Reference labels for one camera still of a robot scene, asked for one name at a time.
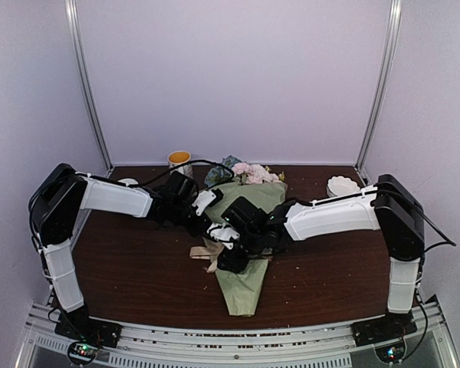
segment robotic arm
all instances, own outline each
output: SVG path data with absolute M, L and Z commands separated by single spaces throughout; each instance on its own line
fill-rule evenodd
M 59 165 L 29 202 L 33 242 L 43 262 L 44 276 L 63 311 L 56 333 L 88 341 L 94 331 L 94 339 L 107 347 L 115 347 L 120 335 L 119 325 L 89 318 L 78 287 L 71 238 L 81 209 L 171 222 L 184 226 L 192 236 L 223 241 L 226 248 L 218 258 L 218 267 L 236 273 L 245 270 L 253 255 L 277 251 L 293 242 L 334 232 L 381 229 L 391 260 L 388 311 L 405 315 L 404 325 L 411 321 L 412 298 L 424 252 L 422 206 L 392 176 L 381 176 L 376 185 L 352 195 L 312 202 L 287 201 L 269 214 L 240 197 L 223 213 L 223 225 L 212 223 L 204 213 L 221 198 L 218 190 L 199 192 L 196 182 L 179 172 L 173 172 L 166 184 L 152 190 Z

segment cup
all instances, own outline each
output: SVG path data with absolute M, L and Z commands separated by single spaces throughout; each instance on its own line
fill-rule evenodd
M 169 162 L 169 168 L 173 168 L 174 166 L 178 166 L 191 161 L 191 153 L 187 151 L 175 151 L 169 154 L 169 156 L 167 157 L 167 161 Z M 191 164 L 181 166 L 176 170 L 179 171 L 181 174 L 184 174 L 185 176 L 192 178 Z

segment wooden tabletop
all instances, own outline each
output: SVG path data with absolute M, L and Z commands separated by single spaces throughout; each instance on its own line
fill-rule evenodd
M 166 167 L 117 167 L 113 179 L 139 181 Z M 347 166 L 273 166 L 284 171 L 288 196 L 321 199 L 331 176 L 359 182 Z M 207 166 L 194 168 L 202 182 Z M 182 228 L 92 212 L 74 249 L 80 288 L 95 317 L 135 324 L 205 329 L 254 329 L 328 324 L 384 313 L 389 257 L 380 232 L 322 235 L 275 256 L 253 317 L 228 316 L 207 261 L 189 258 L 202 245 Z

